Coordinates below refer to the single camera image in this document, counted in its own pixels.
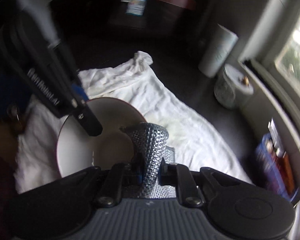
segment window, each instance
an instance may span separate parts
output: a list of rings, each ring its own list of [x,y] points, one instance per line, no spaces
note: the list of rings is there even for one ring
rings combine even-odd
[[[275,66],[300,96],[300,17],[287,44],[276,58]]]

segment white bowl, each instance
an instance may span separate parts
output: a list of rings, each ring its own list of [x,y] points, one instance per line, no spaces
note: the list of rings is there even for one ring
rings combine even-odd
[[[115,163],[129,162],[133,157],[133,144],[119,128],[146,122],[137,109],[116,98],[95,98],[87,104],[102,124],[102,134],[90,137],[73,116],[66,119],[57,144],[62,177],[92,165],[107,170]]]

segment silver screw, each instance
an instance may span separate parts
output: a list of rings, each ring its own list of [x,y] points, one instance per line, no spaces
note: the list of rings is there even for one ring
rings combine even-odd
[[[197,206],[201,204],[201,199],[197,197],[187,197],[186,201],[192,206]]]
[[[104,206],[110,206],[113,204],[114,200],[111,197],[100,197],[98,198],[98,202]]]

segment white paper roll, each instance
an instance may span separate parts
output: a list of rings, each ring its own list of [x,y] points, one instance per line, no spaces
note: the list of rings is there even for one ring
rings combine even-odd
[[[237,40],[238,36],[235,33],[218,25],[216,32],[199,63],[199,70],[207,77],[214,77],[228,57]]]

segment metallic scrubbing cloth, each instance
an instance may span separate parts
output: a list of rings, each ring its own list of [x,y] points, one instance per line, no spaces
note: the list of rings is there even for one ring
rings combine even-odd
[[[164,157],[166,163],[174,162],[174,149],[167,147],[168,131],[157,124],[140,123],[121,128],[132,140],[135,156],[133,161],[144,161],[143,181],[136,192],[141,198],[171,198],[176,196],[175,188],[160,186],[157,180],[159,166]],[[135,195],[132,188],[130,195]]]

